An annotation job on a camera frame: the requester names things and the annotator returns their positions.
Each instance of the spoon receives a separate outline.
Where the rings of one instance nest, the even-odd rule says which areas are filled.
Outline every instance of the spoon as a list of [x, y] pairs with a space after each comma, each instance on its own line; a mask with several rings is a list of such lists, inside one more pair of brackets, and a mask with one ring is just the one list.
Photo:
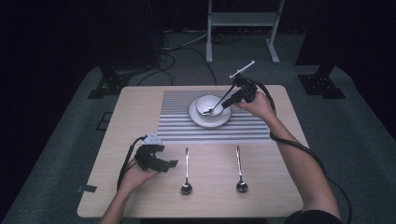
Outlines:
[[181, 194], [186, 195], [192, 192], [192, 186], [189, 183], [189, 149], [186, 147], [186, 183], [181, 186]]
[[239, 149], [239, 146], [236, 147], [236, 157], [238, 158], [238, 167], [239, 167], [239, 182], [236, 184], [236, 189], [241, 193], [245, 193], [248, 191], [248, 185], [242, 179], [241, 150]]

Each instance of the white plate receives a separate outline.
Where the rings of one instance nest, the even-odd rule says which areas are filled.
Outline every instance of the white plate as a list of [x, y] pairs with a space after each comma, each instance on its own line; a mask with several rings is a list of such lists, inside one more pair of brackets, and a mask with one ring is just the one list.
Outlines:
[[213, 129], [217, 128], [221, 125], [223, 125], [225, 122], [227, 122], [228, 119], [230, 119], [231, 116], [231, 108], [227, 107], [223, 109], [222, 113], [216, 116], [205, 116], [199, 114], [197, 111], [195, 105], [198, 99], [195, 99], [192, 101], [189, 107], [189, 115], [192, 121], [194, 121], [196, 124], [199, 126], [202, 126], [204, 128], [208, 129]]

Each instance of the hand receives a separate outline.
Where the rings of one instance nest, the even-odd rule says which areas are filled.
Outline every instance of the hand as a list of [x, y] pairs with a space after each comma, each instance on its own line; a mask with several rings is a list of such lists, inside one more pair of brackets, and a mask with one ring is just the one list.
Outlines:
[[158, 173], [158, 171], [154, 170], [142, 170], [137, 164], [137, 161], [133, 159], [128, 162], [127, 170], [121, 181], [119, 191], [126, 191], [130, 194]]
[[235, 104], [238, 108], [245, 109], [250, 112], [253, 116], [256, 116], [264, 121], [275, 116], [275, 112], [271, 107], [268, 97], [262, 92], [256, 92], [256, 96], [251, 103], [239, 102]]

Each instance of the person's right hand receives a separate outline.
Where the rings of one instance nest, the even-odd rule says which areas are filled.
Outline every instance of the person's right hand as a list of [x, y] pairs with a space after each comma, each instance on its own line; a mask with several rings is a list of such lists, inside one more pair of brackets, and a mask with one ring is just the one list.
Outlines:
[[275, 116], [275, 111], [271, 107], [268, 97], [262, 92], [256, 92], [256, 96], [251, 103], [239, 102], [235, 104], [238, 108], [245, 109], [253, 116], [256, 116], [264, 121]]

